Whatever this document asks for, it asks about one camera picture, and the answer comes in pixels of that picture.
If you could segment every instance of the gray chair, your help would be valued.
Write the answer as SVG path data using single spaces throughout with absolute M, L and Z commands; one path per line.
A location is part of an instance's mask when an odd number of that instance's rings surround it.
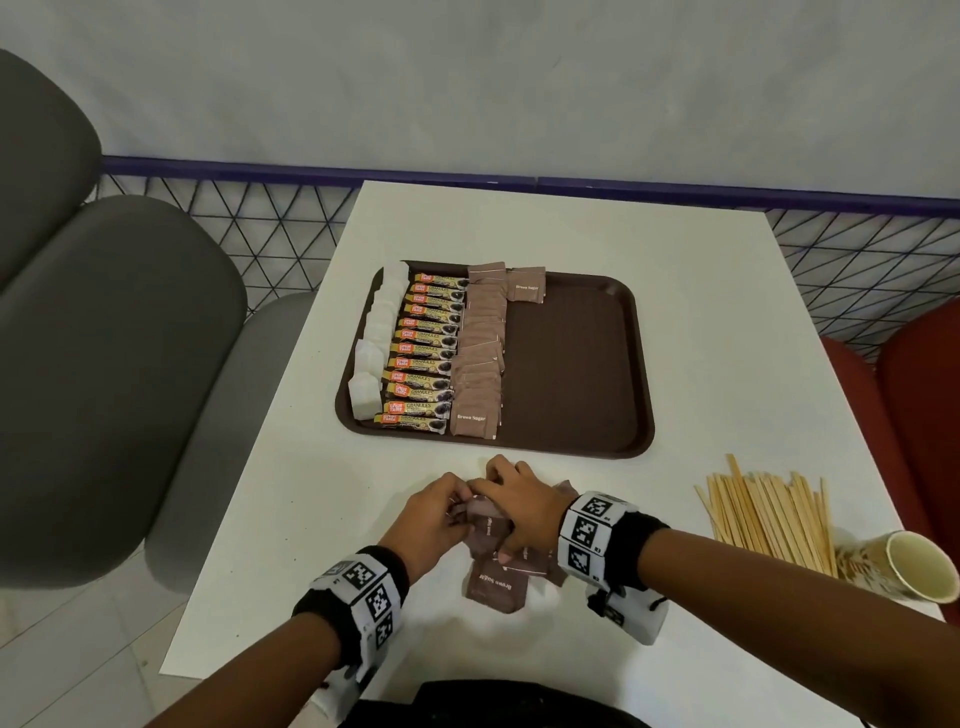
M 235 267 L 188 215 L 84 205 L 100 141 L 0 51 L 0 586 L 83 584 L 146 539 L 188 593 L 312 293 L 247 315 Z

